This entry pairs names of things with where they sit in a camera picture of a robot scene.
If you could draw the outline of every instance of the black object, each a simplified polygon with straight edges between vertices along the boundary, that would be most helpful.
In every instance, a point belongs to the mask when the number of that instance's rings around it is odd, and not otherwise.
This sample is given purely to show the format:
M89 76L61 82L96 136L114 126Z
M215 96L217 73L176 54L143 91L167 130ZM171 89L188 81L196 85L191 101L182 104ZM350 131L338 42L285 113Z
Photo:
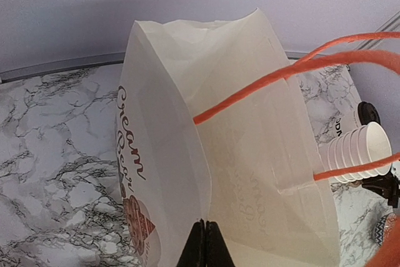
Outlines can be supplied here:
M393 176L392 172L363 179L361 186L386 198L387 205L392 206L394 209L398 208L400 197L399 181Z
M176 267L235 267L216 222L193 224Z
M379 117L378 111L371 103L366 103L365 101L359 103L357 112L361 125L367 125L373 121L381 124L381 118Z

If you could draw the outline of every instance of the orange rope handle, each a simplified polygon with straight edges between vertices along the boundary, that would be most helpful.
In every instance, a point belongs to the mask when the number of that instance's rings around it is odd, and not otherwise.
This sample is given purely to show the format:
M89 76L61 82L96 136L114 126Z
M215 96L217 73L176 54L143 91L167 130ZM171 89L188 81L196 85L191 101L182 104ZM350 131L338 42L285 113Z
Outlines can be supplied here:
M309 54L306 56L302 57L299 59L297 63L303 62L303 61L308 61L309 59L312 59L315 57L317 54L320 52L324 51L327 48L330 48L332 46L342 44L342 43L351 43L355 41L361 41L361 40L381 40L381 39L388 39L388 38L400 38L400 32L378 32L378 33L366 33L366 34L353 34L351 36L345 36L341 37L335 40L332 40L330 42L325 43L324 45L318 47L317 49L311 51Z
M274 71L270 74L263 76L262 78L256 80L255 82L251 83L250 85L246 86L240 91L234 93L221 103L197 115L196 117L193 118L194 124L199 125L211 119L213 116L217 115L221 111L224 111L226 108L232 106L234 103L248 97L252 93L262 89L263 87L266 87L269 84L279 81L280 79L288 79L295 74L317 70L335 64L374 63L382 65L394 71L395 73L400 74L400 55L388 51L382 51L382 50L347 51L343 53L333 54L330 56L325 56L319 59L312 59L313 57L315 57L315 55L317 55L321 51L333 45L337 45L343 42L354 42L364 39L386 39L386 38L400 38L400 33L381 32L381 33L357 34L328 42L322 45L321 47L315 49L307 56L298 60L295 64L286 66L282 69L279 69L277 71ZM328 179L331 176L340 176L347 173L376 169L389 165L399 160L400 160L400 153L396 153L386 159L382 159L369 164L364 164L351 168L342 168L334 171L326 171L323 173L315 174L314 180L320 181L322 179Z
M344 174L348 174L348 173L369 171L372 169L387 166L387 165L389 165L393 162L399 161L399 160L400 160L400 153L396 153L388 158L380 159L379 161L375 161L372 163L354 166L354 167L342 168L342 169L337 169L337 170L330 170L330 171L325 171L322 173L314 174L314 180L322 181L323 179L328 179L333 176L340 176L340 175L344 175Z
M256 80L250 85L246 86L242 90L230 95L224 101L220 102L211 109L197 115L193 118L194 124L199 125L221 111L224 111L228 107L237 103L238 101L248 97L252 93L268 86L269 84L275 83L280 79L287 79L291 76L307 71L317 70L323 67L332 66L335 64L350 64L350 63L375 63L382 65L397 74L400 74L400 55L391 53L383 50L358 50L348 51L344 53L336 53L323 58L312 59L296 63L293 65L286 66L282 69L278 69L270 74L263 76Z

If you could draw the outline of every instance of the cup stack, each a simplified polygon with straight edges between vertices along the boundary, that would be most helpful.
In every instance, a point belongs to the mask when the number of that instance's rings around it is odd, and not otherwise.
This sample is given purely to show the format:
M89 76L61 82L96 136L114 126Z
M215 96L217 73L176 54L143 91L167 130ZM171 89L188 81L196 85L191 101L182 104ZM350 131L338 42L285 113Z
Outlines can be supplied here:
M391 145L383 128L376 122L356 128L319 148L325 171L359 166L392 155ZM391 165L369 171L335 176L331 183L348 183L372 176L385 175Z

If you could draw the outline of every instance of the white paper bag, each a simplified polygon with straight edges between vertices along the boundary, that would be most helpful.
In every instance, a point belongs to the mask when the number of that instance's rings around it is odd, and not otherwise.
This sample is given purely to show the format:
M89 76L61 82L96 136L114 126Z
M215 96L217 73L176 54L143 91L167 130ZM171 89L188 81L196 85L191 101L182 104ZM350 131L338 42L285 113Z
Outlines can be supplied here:
M260 10L237 21L136 22L118 92L117 153L132 244L175 266L216 221L237 267L337 266L339 233L296 78L205 123L193 117L289 61Z

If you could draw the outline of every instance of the marble countertop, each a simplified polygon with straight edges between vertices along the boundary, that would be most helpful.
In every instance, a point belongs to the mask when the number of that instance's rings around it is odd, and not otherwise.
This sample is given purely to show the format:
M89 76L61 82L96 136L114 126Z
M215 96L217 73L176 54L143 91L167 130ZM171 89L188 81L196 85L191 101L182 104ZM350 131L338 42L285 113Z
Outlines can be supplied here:
M0 266L140 266L118 185L114 118L121 65L0 85ZM345 67L298 77L318 143L359 95ZM341 266L376 252L385 199L332 185Z

